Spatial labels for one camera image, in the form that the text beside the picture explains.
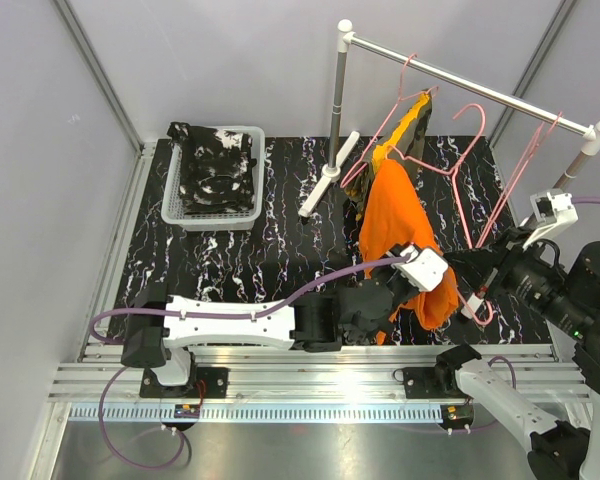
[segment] black and white cloth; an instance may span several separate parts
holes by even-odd
[[[180,189],[186,215],[235,213],[254,203],[251,137],[173,122],[167,132],[180,145]]]

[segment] plastic basket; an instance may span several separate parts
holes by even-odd
[[[188,232],[220,231],[220,230],[251,230],[262,211],[262,196],[264,187],[264,132],[258,127],[214,127],[231,130],[237,133],[251,135],[251,157],[257,163],[251,169],[253,174],[254,202],[253,208],[246,212],[237,213],[201,213],[185,215],[182,200],[178,195],[180,190],[180,159],[182,152],[179,145],[173,146],[167,183],[162,199],[162,219],[171,225],[180,225]]]

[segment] gray wall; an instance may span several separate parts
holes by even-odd
[[[550,52],[527,100],[583,124],[600,120],[600,0],[580,2]],[[538,122],[516,114],[495,147],[495,156],[509,177]],[[522,218],[531,212],[529,195],[550,188],[582,146],[582,139],[556,131],[528,167],[512,205]],[[574,196],[600,195],[600,153],[574,181]],[[578,222],[558,238],[562,260],[570,266],[585,244],[600,240],[600,206],[578,206]]]
[[[172,120],[257,125],[268,136],[326,135],[336,24],[475,79],[513,90],[558,0],[71,0],[144,138]],[[400,66],[359,48],[347,73],[343,132],[370,134],[395,102]],[[411,71],[407,89],[433,80]],[[447,86],[433,134],[474,134],[476,97]],[[488,129],[501,107],[484,101]]]
[[[0,0],[0,479],[77,351],[132,163],[51,2]]]

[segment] white bar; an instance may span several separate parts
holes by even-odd
[[[364,38],[360,38],[355,34],[351,35],[349,38],[352,45],[357,45],[359,47],[364,48],[365,50],[377,53],[378,55],[382,55],[383,57],[393,60],[395,62],[404,64],[408,59],[408,56],[402,55],[398,52],[394,52],[393,50],[382,47],[376,43],[370,42],[369,40],[365,40]],[[524,100],[520,100],[517,97],[505,95],[504,93],[497,92],[489,87],[485,87],[484,85],[480,85],[479,83],[472,82],[471,80],[467,80],[451,72],[442,70],[441,68],[438,68],[436,66],[429,65],[428,63],[425,63],[422,60],[418,60],[417,58],[413,58],[409,62],[409,67],[413,68],[414,70],[418,70],[419,72],[427,73],[432,77],[436,77],[446,82],[449,82],[460,88],[464,88],[465,90],[469,90],[470,92],[477,93],[478,95],[493,100],[494,102],[498,102],[502,105],[506,105],[515,110],[518,110],[519,112],[526,113],[527,115],[531,115],[532,117],[538,118],[540,120],[544,120],[545,122],[553,123],[556,120],[556,118],[558,118],[558,116],[555,113],[547,112],[546,110],[531,105],[530,103],[527,103]],[[572,122],[571,120],[567,120],[566,118],[562,117],[558,120],[557,125],[561,128],[564,128],[565,130],[578,133],[584,137],[594,138],[593,125],[580,125],[579,123]]]

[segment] orange shirt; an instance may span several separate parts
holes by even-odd
[[[398,162],[387,159],[371,187],[360,231],[360,253],[363,260],[369,262],[382,257],[394,245],[407,242],[420,248],[432,247],[441,253],[407,173]],[[451,269],[445,278],[456,282]],[[458,308],[458,298],[453,285],[443,281],[432,292],[421,293],[403,307],[416,312],[423,328],[433,330]],[[384,337],[384,333],[378,334],[378,344],[382,344]]]

